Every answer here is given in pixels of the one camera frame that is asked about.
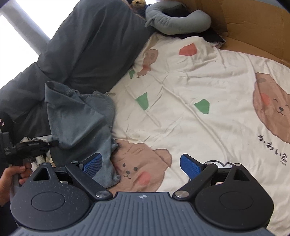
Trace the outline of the person's left hand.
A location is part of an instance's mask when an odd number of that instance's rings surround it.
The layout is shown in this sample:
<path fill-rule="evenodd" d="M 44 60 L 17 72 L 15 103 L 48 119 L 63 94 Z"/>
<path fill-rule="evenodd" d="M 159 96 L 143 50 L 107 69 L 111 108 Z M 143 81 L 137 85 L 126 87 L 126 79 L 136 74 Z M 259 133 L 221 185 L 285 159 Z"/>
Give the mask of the person's left hand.
<path fill-rule="evenodd" d="M 13 176 L 20 175 L 19 184 L 23 185 L 28 177 L 32 174 L 32 165 L 30 162 L 26 162 L 24 166 L 11 166 L 5 168 L 1 176 L 0 182 L 0 195 L 1 195 L 1 207 L 4 206 L 10 199 L 9 193 L 13 183 Z"/>

